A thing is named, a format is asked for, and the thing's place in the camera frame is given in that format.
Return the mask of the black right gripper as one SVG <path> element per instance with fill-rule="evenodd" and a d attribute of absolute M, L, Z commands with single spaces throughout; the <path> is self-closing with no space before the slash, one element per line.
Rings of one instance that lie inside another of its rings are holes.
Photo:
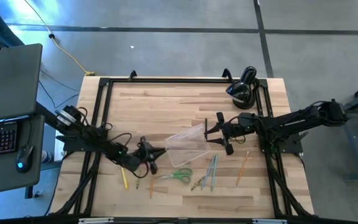
<path fill-rule="evenodd" d="M 222 112 L 217 112 L 218 122 L 209 130 L 206 130 L 205 134 L 216 133 L 218 131 L 222 132 L 222 137 L 218 139 L 210 139 L 207 142 L 216 143 L 224 146 L 226 154 L 232 155 L 234 153 L 233 146 L 229 142 L 230 138 L 242 136 L 242 128 L 238 124 L 232 124 L 230 122 L 224 121 L 224 116 Z"/>

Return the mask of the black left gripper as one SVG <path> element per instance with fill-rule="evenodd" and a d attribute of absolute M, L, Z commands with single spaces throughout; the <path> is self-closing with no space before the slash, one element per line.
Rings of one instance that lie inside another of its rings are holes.
<path fill-rule="evenodd" d="M 146 140 L 145 136 L 140 138 L 137 146 L 136 156 L 140 159 L 141 163 L 146 163 L 149 166 L 149 171 L 152 174 L 156 174 L 158 171 L 156 160 L 166 153 L 166 149 L 164 147 L 153 147 Z"/>

